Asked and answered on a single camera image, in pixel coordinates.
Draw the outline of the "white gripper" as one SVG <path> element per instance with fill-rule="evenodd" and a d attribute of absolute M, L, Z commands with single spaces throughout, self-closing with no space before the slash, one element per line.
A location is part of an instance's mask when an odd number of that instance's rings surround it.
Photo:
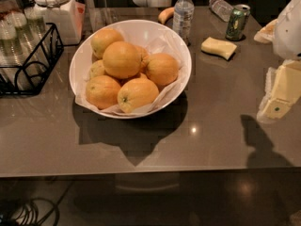
<path fill-rule="evenodd" d="M 282 119 L 301 98 L 301 62 L 296 61 L 301 59 L 301 0 L 291 0 L 277 19 L 255 34 L 254 41 L 273 42 L 274 53 L 288 59 L 266 74 L 257 120 L 272 123 Z"/>

